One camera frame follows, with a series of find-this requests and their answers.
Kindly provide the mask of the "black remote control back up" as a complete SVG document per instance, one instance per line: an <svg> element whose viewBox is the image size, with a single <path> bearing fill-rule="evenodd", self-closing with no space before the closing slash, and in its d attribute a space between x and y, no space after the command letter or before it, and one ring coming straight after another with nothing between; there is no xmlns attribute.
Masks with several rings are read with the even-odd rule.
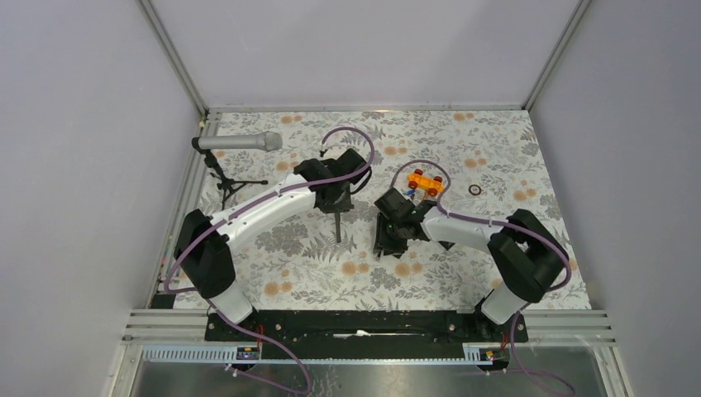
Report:
<svg viewBox="0 0 701 397"><path fill-rule="evenodd" d="M339 212L334 213L334 222L336 243L341 243L341 214Z"/></svg>

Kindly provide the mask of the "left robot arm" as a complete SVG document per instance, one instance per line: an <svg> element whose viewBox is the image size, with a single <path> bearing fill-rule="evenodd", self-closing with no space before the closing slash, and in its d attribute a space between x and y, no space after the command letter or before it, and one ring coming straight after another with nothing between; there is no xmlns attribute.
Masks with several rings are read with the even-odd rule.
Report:
<svg viewBox="0 0 701 397"><path fill-rule="evenodd" d="M350 211L351 186L370 173L370 163L353 149L337 158L305 160L244 203L213 215L199 209L186 215L174 248L175 264L200 297L226 318L224 327L235 339L251 337L257 320L237 284L233 256L294 215L314 208L322 213Z"/></svg>

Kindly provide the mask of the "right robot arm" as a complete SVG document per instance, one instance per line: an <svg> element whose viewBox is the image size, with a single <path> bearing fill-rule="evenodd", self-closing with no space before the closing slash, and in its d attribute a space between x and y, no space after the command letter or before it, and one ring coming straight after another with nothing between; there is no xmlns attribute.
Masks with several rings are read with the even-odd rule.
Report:
<svg viewBox="0 0 701 397"><path fill-rule="evenodd" d="M418 204L389 189L375 203L379 214L373 252L401 257L410 241L438 242L491 255L502 278L475 308L474 330L493 341L520 309L541 301L567 272L569 257L535 215L518 209L504 220L450 213L436 200Z"/></svg>

